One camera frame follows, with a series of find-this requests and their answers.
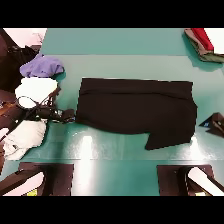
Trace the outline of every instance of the purple cloth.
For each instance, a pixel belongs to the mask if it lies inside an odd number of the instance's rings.
[[[64,71],[62,63],[53,57],[37,54],[36,57],[20,67],[24,77],[49,78]]]

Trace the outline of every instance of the green table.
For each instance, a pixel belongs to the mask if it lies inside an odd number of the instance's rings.
[[[193,81],[197,125],[224,113],[221,64],[201,62],[183,29],[48,29],[41,51],[60,59],[59,108],[76,108],[82,77]],[[211,164],[224,184],[224,140],[196,127],[190,144],[146,151],[148,134],[122,135],[49,122],[21,161],[74,163],[72,195],[158,195],[156,165]],[[0,179],[17,169],[7,161]]]

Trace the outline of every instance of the white paper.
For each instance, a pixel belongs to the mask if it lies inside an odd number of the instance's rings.
[[[224,54],[224,28],[204,28],[215,54]]]

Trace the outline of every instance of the crumpled white fabric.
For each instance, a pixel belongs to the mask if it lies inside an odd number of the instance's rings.
[[[23,121],[5,139],[5,159],[20,160],[33,147],[40,146],[46,131],[47,120]]]
[[[23,78],[21,85],[16,90],[16,98],[26,96],[32,100],[41,103],[50,93],[57,89],[57,81],[51,78]],[[25,108],[33,108],[36,104],[30,99],[22,97],[19,103]]]

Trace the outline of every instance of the green cloth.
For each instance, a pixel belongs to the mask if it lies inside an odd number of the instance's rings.
[[[200,55],[197,43],[194,40],[192,40],[191,38],[188,38],[188,39],[190,40],[190,43],[192,44],[194,49],[197,51],[200,60],[224,63],[224,57],[223,56],[216,55],[216,54],[213,54],[213,53],[207,53],[207,54],[204,54],[204,55]]]

